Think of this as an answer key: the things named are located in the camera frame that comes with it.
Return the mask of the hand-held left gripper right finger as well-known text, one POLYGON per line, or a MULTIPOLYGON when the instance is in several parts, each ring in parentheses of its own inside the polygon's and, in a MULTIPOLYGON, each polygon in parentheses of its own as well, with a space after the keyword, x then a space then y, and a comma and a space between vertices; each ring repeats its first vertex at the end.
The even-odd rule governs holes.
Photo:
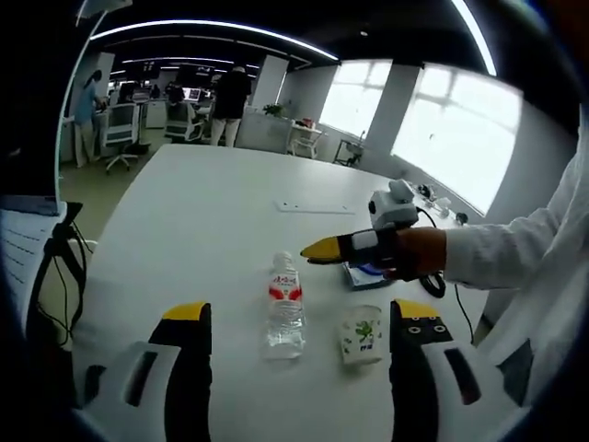
POLYGON ((500 369, 429 305, 390 303, 389 351, 394 441, 499 441, 525 414, 500 369))

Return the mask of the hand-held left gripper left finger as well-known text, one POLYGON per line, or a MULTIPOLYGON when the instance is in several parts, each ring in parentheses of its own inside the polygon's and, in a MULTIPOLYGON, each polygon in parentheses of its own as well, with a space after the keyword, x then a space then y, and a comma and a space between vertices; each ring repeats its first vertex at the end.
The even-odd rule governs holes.
POLYGON ((75 358, 80 417, 101 441, 208 441, 212 307, 177 305, 153 330, 103 333, 75 358))

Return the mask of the person's right hand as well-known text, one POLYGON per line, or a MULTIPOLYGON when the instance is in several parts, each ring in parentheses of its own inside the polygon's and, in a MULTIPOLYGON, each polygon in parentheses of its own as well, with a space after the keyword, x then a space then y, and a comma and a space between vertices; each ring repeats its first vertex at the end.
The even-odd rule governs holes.
POLYGON ((445 270, 446 233, 435 227, 415 227, 397 232, 398 253, 392 268, 386 269, 386 279, 409 282, 422 276, 445 270))

